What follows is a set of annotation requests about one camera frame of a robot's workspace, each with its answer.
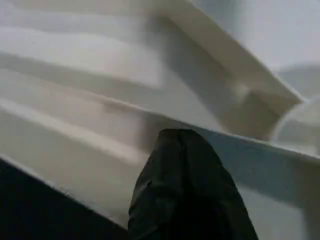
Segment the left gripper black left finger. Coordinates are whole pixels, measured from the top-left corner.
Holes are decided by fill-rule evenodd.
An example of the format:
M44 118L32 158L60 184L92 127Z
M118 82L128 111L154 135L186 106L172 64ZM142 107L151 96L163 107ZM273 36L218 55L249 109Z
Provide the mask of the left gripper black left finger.
M132 240L171 239L172 217L184 196L182 158L179 130L162 130L133 190L128 210Z

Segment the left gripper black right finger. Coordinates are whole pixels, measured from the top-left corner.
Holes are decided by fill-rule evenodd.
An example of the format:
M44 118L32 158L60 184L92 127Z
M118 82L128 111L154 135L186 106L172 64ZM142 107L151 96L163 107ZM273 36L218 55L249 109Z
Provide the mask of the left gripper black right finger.
M211 144L191 129L179 130L188 186L204 214L201 232L214 240L256 240L243 199Z

